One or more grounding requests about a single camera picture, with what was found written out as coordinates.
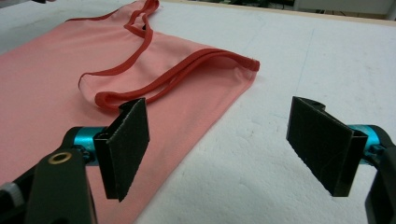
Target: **table surface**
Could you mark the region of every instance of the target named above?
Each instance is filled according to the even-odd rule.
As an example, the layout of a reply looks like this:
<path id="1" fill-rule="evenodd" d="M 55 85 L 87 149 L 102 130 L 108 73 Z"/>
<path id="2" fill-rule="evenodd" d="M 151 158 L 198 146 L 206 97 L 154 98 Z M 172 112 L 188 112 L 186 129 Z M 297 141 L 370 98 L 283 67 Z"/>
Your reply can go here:
<path id="1" fill-rule="evenodd" d="M 2 8 L 0 53 L 69 18 L 103 15 L 127 3 Z M 367 222 L 364 201 L 375 169 L 360 165 L 349 197 L 332 198 L 294 153 L 286 132 L 297 95 L 322 102 L 344 123 L 376 124 L 396 136 L 395 22 L 166 1 L 150 24 L 262 66 L 253 86 L 171 174 L 137 223 Z"/>

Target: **pink shirt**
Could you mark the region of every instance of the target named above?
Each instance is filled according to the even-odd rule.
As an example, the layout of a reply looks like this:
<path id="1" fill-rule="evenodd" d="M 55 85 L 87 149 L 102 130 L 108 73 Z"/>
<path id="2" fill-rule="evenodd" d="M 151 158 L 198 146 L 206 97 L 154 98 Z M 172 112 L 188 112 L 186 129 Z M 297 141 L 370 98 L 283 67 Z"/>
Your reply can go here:
<path id="1" fill-rule="evenodd" d="M 119 104 L 144 96 L 150 143 L 125 200 L 107 200 L 99 169 L 87 168 L 99 223 L 138 217 L 260 66 L 154 32 L 148 16 L 158 6 L 157 0 L 136 1 L 103 17 L 72 19 L 0 55 L 2 181 L 51 153 L 69 128 L 107 126 Z"/>

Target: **screw hole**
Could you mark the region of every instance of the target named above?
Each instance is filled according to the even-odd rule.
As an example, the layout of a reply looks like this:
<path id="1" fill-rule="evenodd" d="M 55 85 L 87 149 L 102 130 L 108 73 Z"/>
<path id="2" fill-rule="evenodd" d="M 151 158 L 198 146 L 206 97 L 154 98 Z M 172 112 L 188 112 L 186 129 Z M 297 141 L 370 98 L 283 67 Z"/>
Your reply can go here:
<path id="1" fill-rule="evenodd" d="M 72 158 L 72 154 L 70 152 L 60 152 L 49 158 L 49 164 L 60 164 L 70 160 L 70 158 Z"/>

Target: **pink fabric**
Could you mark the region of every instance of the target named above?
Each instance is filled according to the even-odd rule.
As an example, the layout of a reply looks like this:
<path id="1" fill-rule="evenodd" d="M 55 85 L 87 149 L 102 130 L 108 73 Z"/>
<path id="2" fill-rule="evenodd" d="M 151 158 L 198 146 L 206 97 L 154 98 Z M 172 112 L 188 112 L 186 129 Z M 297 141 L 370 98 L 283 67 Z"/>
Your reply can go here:
<path id="1" fill-rule="evenodd" d="M 51 153 L 71 127 L 107 126 L 117 116 L 108 110 L 145 96 L 151 141 L 125 200 L 107 200 L 99 169 L 87 169 L 99 223 L 138 217 L 259 69 L 229 51 L 153 32 L 148 15 L 158 5 L 137 1 L 67 21 L 0 56 L 1 181 Z"/>

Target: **garment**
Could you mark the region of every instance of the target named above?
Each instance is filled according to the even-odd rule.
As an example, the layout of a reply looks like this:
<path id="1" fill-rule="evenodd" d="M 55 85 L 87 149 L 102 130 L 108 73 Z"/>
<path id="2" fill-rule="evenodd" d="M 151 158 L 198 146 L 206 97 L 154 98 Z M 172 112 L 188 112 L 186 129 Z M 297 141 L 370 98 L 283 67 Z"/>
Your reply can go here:
<path id="1" fill-rule="evenodd" d="M 88 168 L 99 223 L 138 217 L 260 66 L 152 31 L 149 15 L 158 6 L 136 1 L 103 17 L 72 19 L 0 56 L 5 181 L 57 148 L 69 128 L 107 126 L 119 104 L 144 96 L 150 143 L 125 200 L 107 200 L 98 168 Z"/>

